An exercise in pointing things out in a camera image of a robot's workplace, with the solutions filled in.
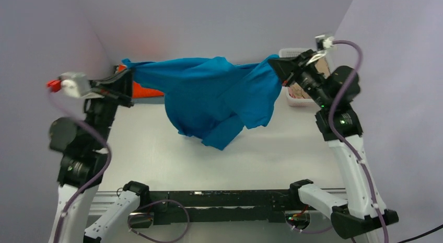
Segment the beige t shirt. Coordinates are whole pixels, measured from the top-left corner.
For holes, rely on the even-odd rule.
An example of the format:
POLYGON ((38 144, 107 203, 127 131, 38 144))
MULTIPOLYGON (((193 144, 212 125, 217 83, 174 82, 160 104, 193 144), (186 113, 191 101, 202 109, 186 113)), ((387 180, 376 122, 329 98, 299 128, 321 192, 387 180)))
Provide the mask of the beige t shirt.
POLYGON ((327 78, 330 76, 330 68, 329 65, 324 57, 318 59, 317 61, 314 61, 310 63, 310 66, 314 66, 318 73, 323 74, 324 78, 327 78))

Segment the pink t shirt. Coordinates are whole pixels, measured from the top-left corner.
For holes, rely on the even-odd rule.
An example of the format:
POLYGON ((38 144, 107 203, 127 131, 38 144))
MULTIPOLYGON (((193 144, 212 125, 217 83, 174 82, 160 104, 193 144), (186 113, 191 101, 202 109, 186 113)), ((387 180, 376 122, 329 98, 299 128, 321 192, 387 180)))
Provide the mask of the pink t shirt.
POLYGON ((295 99, 310 99, 311 97, 297 84, 288 88, 289 95, 295 99))

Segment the white plastic basket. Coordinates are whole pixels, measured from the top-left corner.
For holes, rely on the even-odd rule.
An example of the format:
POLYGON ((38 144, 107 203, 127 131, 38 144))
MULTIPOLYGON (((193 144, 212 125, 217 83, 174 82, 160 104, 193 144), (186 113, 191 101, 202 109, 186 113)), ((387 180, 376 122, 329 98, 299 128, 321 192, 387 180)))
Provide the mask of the white plastic basket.
MULTIPOLYGON (((307 51, 308 48, 282 48, 279 50, 279 57, 295 57, 307 51)), ((330 76, 335 68, 330 53, 319 59, 315 65, 318 72, 324 77, 330 76)), ((315 102, 305 93, 299 85, 292 85, 285 88, 288 105, 291 107, 313 106, 315 102)))

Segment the blue t shirt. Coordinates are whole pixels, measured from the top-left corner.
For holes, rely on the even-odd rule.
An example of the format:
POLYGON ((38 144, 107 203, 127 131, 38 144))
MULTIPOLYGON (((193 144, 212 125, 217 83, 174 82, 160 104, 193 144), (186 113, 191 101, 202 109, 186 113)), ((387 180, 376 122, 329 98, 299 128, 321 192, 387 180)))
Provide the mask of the blue t shirt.
POLYGON ((267 61, 236 65, 224 57, 123 64, 134 81, 164 94, 179 134, 225 149, 243 129, 267 126, 282 84, 267 61))

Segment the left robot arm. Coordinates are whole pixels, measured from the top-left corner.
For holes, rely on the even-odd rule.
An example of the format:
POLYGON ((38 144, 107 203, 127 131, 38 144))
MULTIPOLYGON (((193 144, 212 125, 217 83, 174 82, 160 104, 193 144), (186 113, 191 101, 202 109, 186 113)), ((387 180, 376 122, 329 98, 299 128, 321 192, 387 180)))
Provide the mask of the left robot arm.
POLYGON ((62 92, 83 100, 83 120, 64 110, 49 129, 49 148, 62 154, 57 211, 50 242, 106 242, 111 232, 134 212, 146 210, 149 187, 130 181, 120 196, 91 226, 87 225, 93 199, 109 167, 112 152, 107 139, 118 107, 132 107, 133 73, 124 69, 105 79, 90 80, 67 72, 47 83, 49 100, 62 92))

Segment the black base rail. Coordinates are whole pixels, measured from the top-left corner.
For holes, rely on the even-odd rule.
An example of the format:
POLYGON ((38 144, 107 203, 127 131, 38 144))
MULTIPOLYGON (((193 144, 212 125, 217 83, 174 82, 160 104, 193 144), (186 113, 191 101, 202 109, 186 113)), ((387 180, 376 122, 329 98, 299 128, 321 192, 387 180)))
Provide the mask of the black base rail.
POLYGON ((308 206, 294 201, 288 190, 152 191, 136 213, 136 225, 267 221, 284 223, 306 214, 308 206))

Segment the folded orange t shirt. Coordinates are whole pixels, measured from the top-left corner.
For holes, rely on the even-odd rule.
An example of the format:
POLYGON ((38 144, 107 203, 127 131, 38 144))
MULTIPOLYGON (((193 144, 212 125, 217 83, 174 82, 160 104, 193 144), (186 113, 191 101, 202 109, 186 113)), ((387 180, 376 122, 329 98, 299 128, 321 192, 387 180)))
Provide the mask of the folded orange t shirt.
POLYGON ((141 86, 141 84, 135 81, 135 74, 133 73, 133 93, 132 98, 141 99, 141 98, 154 98, 154 97, 163 97, 164 93, 155 89, 146 88, 141 86))

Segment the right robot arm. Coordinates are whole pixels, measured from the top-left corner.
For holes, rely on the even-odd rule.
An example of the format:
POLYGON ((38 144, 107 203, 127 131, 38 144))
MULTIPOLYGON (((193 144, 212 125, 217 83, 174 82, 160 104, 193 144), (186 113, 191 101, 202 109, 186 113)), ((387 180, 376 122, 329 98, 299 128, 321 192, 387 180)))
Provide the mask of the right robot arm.
POLYGON ((284 86, 297 84, 319 106, 316 124, 337 161, 347 198, 338 198, 305 179, 290 185, 288 203, 308 205, 325 215, 343 239, 371 232, 399 221, 388 209, 372 179, 364 150, 363 129, 351 106, 360 93, 359 76, 349 66, 329 76, 315 64, 320 53, 307 50, 296 57, 270 59, 269 65, 284 86))

